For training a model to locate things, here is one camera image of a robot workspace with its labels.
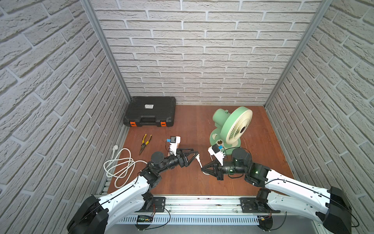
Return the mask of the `small green circuit board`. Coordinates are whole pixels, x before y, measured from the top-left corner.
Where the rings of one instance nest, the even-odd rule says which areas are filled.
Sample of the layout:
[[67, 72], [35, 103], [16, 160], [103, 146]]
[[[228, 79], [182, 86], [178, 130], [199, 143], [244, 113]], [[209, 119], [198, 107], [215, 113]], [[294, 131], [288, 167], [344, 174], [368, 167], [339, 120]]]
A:
[[140, 223], [152, 223], [153, 222], [153, 218], [154, 217], [150, 216], [150, 215], [138, 215], [136, 223], [137, 224], [140, 224]]

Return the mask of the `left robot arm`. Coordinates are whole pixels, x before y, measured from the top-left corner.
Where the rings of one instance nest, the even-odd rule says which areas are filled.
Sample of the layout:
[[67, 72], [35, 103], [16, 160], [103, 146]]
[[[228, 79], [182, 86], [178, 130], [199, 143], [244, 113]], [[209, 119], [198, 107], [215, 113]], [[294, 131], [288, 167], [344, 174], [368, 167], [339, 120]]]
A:
[[160, 174], [176, 166], [188, 167], [198, 155], [193, 149], [177, 149], [168, 157], [162, 152], [153, 153], [151, 161], [129, 184], [106, 196], [85, 199], [67, 225], [68, 233], [104, 234], [129, 214], [143, 207], [149, 209], [153, 199], [150, 190], [161, 181]]

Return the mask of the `aluminium corner post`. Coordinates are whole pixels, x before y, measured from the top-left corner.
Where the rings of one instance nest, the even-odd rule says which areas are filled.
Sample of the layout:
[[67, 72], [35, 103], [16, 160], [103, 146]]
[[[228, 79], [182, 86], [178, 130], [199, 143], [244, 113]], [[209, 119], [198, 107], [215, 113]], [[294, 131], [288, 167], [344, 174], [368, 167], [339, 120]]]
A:
[[113, 55], [113, 52], [111, 51], [111, 48], [110, 48], [110, 45], [107, 41], [107, 38], [105, 37], [105, 34], [104, 34], [104, 31], [101, 27], [101, 24], [100, 24], [100, 20], [98, 19], [96, 13], [95, 13], [95, 10], [93, 8], [93, 5], [91, 3], [91, 1], [89, 0], [82, 0], [82, 5], [83, 5], [83, 8], [87, 14], [87, 17], [88, 19], [90, 20], [91, 24], [92, 24], [92, 27], [93, 27], [93, 30], [95, 31], [96, 33], [96, 36], [103, 48], [103, 51], [108, 59], [108, 62], [109, 62], [109, 65], [111, 66], [114, 74], [115, 74], [115, 77], [116, 79], [118, 80], [118, 83], [125, 95], [125, 98], [127, 100], [128, 103], [130, 103], [131, 101], [131, 95], [126, 87], [126, 84], [124, 82], [124, 79], [122, 77], [122, 74], [119, 70], [119, 67], [116, 63], [116, 60], [115, 60], [115, 57]]
[[328, 8], [332, 4], [333, 0], [323, 0], [321, 1], [315, 15], [313, 16], [311, 22], [309, 23], [306, 31], [304, 32], [301, 40], [299, 41], [298, 45], [295, 48], [295, 51], [291, 55], [286, 67], [284, 68], [283, 72], [281, 73], [280, 78], [278, 79], [277, 83], [275, 84], [270, 96], [268, 97], [267, 101], [264, 104], [264, 108], [267, 110], [270, 106], [273, 98], [275, 97], [276, 93], [280, 89], [280, 86], [283, 84], [287, 74], [291, 71], [292, 67], [298, 60], [299, 56], [304, 51], [305, 47], [307, 46], [308, 42], [310, 41], [312, 35], [314, 34], [316, 28], [319, 26], [321, 20], [323, 19], [325, 13], [327, 12]]

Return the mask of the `left aluminium corner post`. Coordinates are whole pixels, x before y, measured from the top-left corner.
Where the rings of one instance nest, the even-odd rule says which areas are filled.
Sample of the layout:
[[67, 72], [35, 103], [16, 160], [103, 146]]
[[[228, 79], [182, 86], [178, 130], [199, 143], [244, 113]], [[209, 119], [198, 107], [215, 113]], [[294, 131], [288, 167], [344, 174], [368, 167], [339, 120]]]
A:
[[104, 31], [101, 27], [101, 24], [100, 24], [100, 20], [98, 19], [96, 13], [95, 13], [95, 10], [93, 8], [93, 5], [91, 3], [91, 1], [89, 0], [82, 0], [82, 5], [83, 5], [83, 8], [87, 14], [87, 17], [88, 19], [90, 20], [91, 24], [92, 24], [92, 27], [93, 27], [93, 30], [95, 31], [96, 33], [96, 36], [103, 48], [103, 51], [108, 59], [108, 62], [109, 62], [109, 65], [111, 66], [114, 74], [115, 74], [115, 77], [116, 79], [118, 80], [118, 83], [125, 95], [125, 98], [127, 100], [128, 103], [130, 103], [131, 101], [131, 95], [126, 87], [126, 84], [124, 82], [124, 79], [122, 77], [122, 74], [119, 70], [119, 67], [116, 63], [116, 60], [115, 60], [115, 57], [113, 55], [113, 52], [111, 51], [111, 48], [110, 48], [110, 45], [107, 41], [107, 38], [105, 37], [105, 34], [104, 34]]

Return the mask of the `yellow handled pliers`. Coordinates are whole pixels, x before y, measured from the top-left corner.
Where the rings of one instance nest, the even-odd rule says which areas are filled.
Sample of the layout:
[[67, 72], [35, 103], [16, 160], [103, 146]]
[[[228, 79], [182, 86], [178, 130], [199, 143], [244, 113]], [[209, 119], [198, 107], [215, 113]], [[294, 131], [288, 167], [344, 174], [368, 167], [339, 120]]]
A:
[[146, 137], [147, 137], [148, 134], [145, 134], [143, 136], [143, 139], [142, 139], [142, 144], [141, 144], [141, 148], [139, 150], [139, 155], [142, 154], [142, 152], [144, 151], [144, 149], [146, 148], [146, 146], [150, 143], [150, 141], [152, 140], [152, 135], [149, 136], [149, 139], [146, 140]]

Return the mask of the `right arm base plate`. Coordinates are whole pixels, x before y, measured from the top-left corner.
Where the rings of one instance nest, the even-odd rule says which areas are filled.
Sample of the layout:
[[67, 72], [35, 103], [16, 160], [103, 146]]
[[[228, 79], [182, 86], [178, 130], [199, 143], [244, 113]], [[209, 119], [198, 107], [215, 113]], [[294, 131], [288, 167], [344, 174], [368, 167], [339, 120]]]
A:
[[279, 210], [271, 209], [266, 203], [257, 201], [255, 197], [239, 198], [242, 213], [280, 213]]

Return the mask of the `aluminium front rail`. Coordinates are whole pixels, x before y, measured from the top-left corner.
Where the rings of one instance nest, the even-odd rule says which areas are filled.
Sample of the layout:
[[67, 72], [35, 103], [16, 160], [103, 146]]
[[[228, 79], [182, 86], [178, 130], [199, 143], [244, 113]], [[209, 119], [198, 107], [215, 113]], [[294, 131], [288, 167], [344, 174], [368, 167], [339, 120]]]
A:
[[[264, 214], [242, 213], [239, 198], [248, 198], [255, 196], [155, 196], [166, 197], [165, 209], [168, 209], [172, 214]], [[301, 215], [304, 217], [315, 215], [317, 212], [317, 209], [312, 204], [308, 204], [291, 197], [283, 196], [275, 192], [271, 192], [267, 200], [269, 202], [268, 206], [271, 209], [279, 210], [280, 212], [288, 212], [293, 215]]]

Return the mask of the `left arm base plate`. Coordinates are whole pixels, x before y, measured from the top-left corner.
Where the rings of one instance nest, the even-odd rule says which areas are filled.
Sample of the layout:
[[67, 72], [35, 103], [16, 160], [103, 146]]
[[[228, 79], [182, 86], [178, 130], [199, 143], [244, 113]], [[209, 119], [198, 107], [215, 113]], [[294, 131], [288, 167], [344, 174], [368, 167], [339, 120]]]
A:
[[163, 213], [165, 210], [166, 197], [155, 196], [152, 200], [146, 201], [140, 210], [135, 213]]

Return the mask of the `green desk fan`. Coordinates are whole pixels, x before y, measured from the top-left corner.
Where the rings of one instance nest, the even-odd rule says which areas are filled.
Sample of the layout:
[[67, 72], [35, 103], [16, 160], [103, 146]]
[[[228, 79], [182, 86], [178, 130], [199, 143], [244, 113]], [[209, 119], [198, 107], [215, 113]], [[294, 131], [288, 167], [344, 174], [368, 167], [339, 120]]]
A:
[[250, 125], [252, 117], [252, 110], [243, 106], [232, 113], [218, 109], [212, 117], [216, 128], [210, 134], [210, 144], [222, 146], [225, 154], [231, 155], [235, 148], [241, 146], [241, 136]]

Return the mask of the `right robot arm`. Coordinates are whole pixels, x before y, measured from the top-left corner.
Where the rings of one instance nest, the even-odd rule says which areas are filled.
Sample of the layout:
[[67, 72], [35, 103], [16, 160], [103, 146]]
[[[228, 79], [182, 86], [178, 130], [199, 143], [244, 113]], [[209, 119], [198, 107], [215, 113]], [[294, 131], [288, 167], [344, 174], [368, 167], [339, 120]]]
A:
[[352, 232], [352, 209], [347, 195], [340, 188], [320, 188], [292, 179], [254, 163], [252, 155], [241, 147], [232, 149], [232, 160], [225, 161], [221, 145], [209, 147], [215, 160], [201, 168], [202, 172], [223, 180], [225, 175], [242, 174], [244, 180], [258, 187], [255, 207], [260, 212], [284, 211], [321, 223], [334, 234]]

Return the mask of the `black plastic tool case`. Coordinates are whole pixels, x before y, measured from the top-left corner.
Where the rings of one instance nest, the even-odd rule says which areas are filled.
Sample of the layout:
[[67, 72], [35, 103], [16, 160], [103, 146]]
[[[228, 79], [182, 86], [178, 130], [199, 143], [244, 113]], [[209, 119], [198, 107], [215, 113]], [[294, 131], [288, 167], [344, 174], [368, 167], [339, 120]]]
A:
[[123, 119], [127, 127], [172, 127], [176, 98], [166, 96], [134, 96]]

